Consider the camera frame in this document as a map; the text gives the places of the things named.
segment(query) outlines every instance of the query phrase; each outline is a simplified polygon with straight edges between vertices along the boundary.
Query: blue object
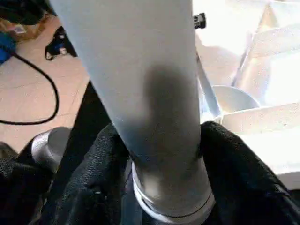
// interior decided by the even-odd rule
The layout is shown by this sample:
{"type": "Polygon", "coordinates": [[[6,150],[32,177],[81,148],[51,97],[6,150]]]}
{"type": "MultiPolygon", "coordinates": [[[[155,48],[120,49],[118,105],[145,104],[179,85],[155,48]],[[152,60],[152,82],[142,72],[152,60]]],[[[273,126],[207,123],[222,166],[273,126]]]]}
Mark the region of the blue object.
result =
{"type": "MultiPolygon", "coordinates": [[[[15,41],[5,33],[0,32],[0,45],[15,51],[15,41]]],[[[0,48],[0,65],[11,57],[9,53],[0,48]]]]}

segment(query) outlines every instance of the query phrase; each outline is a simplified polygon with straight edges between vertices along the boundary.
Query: white tube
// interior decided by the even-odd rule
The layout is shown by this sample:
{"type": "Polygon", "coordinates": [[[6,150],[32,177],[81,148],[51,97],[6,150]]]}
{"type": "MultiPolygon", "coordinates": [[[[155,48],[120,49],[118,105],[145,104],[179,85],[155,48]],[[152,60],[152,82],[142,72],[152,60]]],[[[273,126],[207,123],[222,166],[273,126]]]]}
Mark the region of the white tube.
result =
{"type": "Polygon", "coordinates": [[[211,193],[198,158],[190,0],[52,0],[154,212],[193,214],[211,193]]]}

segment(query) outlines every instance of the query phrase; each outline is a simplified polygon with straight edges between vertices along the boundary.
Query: black cord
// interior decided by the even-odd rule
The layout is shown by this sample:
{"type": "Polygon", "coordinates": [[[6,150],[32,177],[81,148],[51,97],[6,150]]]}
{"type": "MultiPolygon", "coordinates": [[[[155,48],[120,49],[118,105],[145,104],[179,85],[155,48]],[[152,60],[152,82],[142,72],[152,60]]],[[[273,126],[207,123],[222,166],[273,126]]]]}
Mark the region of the black cord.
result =
{"type": "Polygon", "coordinates": [[[55,109],[54,109],[53,114],[49,118],[40,120],[40,121],[32,121],[32,122],[15,122],[15,121],[0,120],[0,123],[9,124],[9,125],[38,125],[38,124],[47,123],[47,122],[53,120],[54,117],[57,115],[59,106],[60,106],[60,98],[59,98],[58,90],[57,90],[57,87],[56,87],[54,81],[43,70],[41,70],[39,67],[37,67],[33,63],[29,62],[27,59],[18,55],[15,51],[12,51],[11,49],[9,49],[6,46],[3,46],[1,44],[0,44],[0,48],[3,49],[4,51],[6,51],[7,53],[11,54],[12,56],[16,57],[18,60],[22,61],[23,63],[27,64],[34,70],[38,71],[44,78],[47,79],[47,81],[49,81],[49,83],[51,84],[51,86],[53,88],[54,95],[55,95],[55,109]]]}

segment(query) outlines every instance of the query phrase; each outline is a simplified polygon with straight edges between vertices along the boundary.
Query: white bowl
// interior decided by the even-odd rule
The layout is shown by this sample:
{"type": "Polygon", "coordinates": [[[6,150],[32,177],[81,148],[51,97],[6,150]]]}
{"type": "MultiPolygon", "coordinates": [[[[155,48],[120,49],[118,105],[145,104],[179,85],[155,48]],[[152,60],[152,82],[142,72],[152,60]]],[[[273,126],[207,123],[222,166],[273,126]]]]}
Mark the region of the white bowl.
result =
{"type": "Polygon", "coordinates": [[[212,86],[223,114],[233,113],[246,109],[258,108],[259,103],[246,92],[235,87],[212,86]]]}

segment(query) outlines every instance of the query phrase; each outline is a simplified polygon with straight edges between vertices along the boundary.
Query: beige floor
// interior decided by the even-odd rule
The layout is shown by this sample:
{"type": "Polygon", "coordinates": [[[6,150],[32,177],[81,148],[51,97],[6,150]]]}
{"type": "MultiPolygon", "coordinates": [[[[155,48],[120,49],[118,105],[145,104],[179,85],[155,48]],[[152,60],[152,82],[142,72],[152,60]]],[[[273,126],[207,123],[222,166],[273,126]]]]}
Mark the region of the beige floor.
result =
{"type": "MultiPolygon", "coordinates": [[[[17,48],[17,52],[43,69],[56,83],[60,93],[57,117],[36,126],[0,124],[0,141],[21,151],[35,135],[58,126],[72,127],[89,77],[78,58],[62,56],[47,61],[45,46],[60,26],[57,18],[50,19],[46,30],[36,39],[17,48]]],[[[54,110],[54,96],[48,81],[15,58],[0,66],[0,118],[13,121],[34,121],[47,118],[54,110]]]]}

